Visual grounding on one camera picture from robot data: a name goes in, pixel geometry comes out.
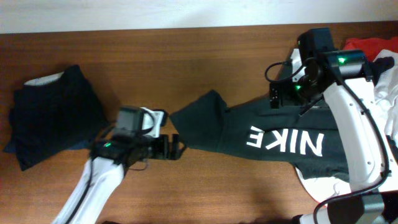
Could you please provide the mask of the black Nike t-shirt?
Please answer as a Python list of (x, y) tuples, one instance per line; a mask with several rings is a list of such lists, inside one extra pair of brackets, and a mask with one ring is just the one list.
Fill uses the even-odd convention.
[(304, 179), (349, 180), (348, 163), (329, 108), (273, 109), (264, 97), (228, 107), (211, 90), (170, 115), (180, 140), (191, 149), (257, 161), (288, 162)]

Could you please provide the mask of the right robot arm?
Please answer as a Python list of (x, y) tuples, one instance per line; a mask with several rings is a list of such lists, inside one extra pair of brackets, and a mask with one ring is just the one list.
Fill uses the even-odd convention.
[(305, 114), (324, 101), (338, 126), (349, 169), (350, 193), (320, 202), (295, 223), (396, 223), (397, 160), (376, 118), (373, 72), (361, 50), (338, 50), (327, 28), (297, 39), (301, 66), (270, 82), (273, 109), (298, 106)]

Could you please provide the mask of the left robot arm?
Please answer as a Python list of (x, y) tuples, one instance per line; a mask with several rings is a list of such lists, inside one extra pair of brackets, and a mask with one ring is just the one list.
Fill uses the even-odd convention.
[(176, 161), (186, 147), (178, 134), (160, 130), (165, 110), (123, 106), (115, 123), (89, 147), (90, 154), (77, 186), (53, 220), (61, 223), (95, 223), (114, 190), (137, 162), (150, 159)]

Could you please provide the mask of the folded black clothes stack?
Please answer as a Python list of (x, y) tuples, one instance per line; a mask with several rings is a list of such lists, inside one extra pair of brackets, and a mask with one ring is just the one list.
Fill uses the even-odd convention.
[(14, 92), (12, 128), (6, 152), (14, 152), (27, 170), (66, 149), (90, 142), (109, 126), (102, 104), (78, 65), (44, 85)]

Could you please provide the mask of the red t-shirt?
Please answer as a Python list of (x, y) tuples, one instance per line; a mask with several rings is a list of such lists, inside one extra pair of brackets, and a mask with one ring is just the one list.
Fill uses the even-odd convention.
[(350, 38), (346, 40), (343, 50), (362, 50), (370, 62), (383, 57), (397, 58), (397, 37), (390, 39)]

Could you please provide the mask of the white t-shirt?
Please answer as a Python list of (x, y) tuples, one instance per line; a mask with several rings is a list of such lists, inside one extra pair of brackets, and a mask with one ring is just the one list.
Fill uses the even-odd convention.
[[(374, 97), (377, 106), (377, 117), (381, 120), (384, 133), (397, 143), (397, 51), (381, 50), (375, 61), (393, 58), (393, 66), (381, 73), (376, 83)], [(339, 177), (306, 178), (297, 171), (305, 190), (317, 202), (348, 194), (351, 192), (351, 182)]]

